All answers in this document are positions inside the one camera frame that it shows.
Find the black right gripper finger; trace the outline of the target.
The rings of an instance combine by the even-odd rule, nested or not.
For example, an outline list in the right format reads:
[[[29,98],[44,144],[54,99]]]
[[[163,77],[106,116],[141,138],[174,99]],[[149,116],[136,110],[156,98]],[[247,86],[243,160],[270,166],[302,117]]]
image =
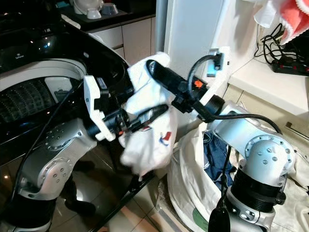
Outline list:
[[[164,67],[157,60],[146,60],[146,70],[161,86],[174,95],[188,94],[187,80],[170,68]]]

